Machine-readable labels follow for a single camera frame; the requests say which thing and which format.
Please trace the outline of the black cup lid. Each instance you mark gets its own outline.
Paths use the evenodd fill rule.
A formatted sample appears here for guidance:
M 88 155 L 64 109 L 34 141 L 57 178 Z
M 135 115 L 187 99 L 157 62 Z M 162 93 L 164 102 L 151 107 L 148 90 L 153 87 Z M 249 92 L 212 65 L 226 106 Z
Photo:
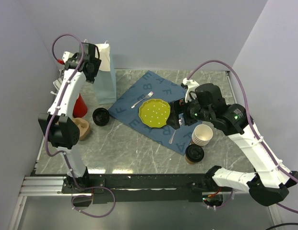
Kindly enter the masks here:
M 196 144 L 189 145 L 185 150 L 185 155 L 188 155 L 190 158 L 204 158 L 204 150 L 201 146 Z

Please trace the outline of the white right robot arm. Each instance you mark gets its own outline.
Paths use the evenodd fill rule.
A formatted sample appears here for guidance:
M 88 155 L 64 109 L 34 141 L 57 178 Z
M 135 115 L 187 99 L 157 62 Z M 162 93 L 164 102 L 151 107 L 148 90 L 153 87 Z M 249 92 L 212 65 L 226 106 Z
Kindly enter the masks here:
M 184 79 L 185 97 L 170 103 L 167 125 L 179 129 L 181 115 L 186 126 L 206 121 L 222 131 L 244 153 L 254 172 L 237 172 L 214 166 L 206 173 L 205 186 L 210 191 L 219 187 L 248 192 L 263 206 L 283 201 L 289 188 L 298 184 L 298 172 L 288 169 L 268 147 L 250 116 L 247 107 L 227 104 L 220 88 L 212 83 L 199 85 Z

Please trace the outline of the brown paper cup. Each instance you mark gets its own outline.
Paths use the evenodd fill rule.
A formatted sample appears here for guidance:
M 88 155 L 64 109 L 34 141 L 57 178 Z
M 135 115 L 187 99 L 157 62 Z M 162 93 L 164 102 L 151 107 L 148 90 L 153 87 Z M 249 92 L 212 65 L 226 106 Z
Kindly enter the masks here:
M 185 155 L 185 161 L 188 164 L 197 164 L 203 160 L 203 157 L 198 157 L 198 158 L 190 158 L 188 155 Z

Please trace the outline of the stack of brown paper cups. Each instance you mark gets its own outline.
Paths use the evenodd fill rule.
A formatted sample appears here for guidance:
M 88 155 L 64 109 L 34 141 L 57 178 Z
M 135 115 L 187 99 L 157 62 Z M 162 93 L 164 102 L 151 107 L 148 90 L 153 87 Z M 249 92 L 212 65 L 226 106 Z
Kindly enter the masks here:
M 212 129 L 208 125 L 200 124 L 195 127 L 192 133 L 191 141 L 192 143 L 197 144 L 199 146 L 205 146 L 209 143 L 212 137 Z

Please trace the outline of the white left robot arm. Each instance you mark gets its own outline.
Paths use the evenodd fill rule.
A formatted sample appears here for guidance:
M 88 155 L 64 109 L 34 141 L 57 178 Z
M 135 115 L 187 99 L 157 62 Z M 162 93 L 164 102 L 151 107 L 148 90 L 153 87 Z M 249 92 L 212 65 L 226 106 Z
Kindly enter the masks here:
M 45 136 L 47 155 L 60 155 L 66 165 L 65 184 L 80 193 L 90 188 L 88 169 L 81 159 L 77 143 L 80 130 L 73 122 L 73 110 L 86 81 L 94 82 L 101 64 L 97 45 L 82 43 L 79 52 L 64 61 L 62 83 L 47 113 L 38 117 Z

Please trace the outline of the blue white paper bag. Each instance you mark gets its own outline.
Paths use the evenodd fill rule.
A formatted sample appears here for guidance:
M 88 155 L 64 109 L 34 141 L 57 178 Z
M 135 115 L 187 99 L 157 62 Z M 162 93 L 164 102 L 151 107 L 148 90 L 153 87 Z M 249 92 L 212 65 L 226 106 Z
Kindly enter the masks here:
M 117 100 L 116 74 L 108 42 L 95 44 L 100 53 L 101 65 L 93 83 L 93 89 L 99 104 L 111 104 Z

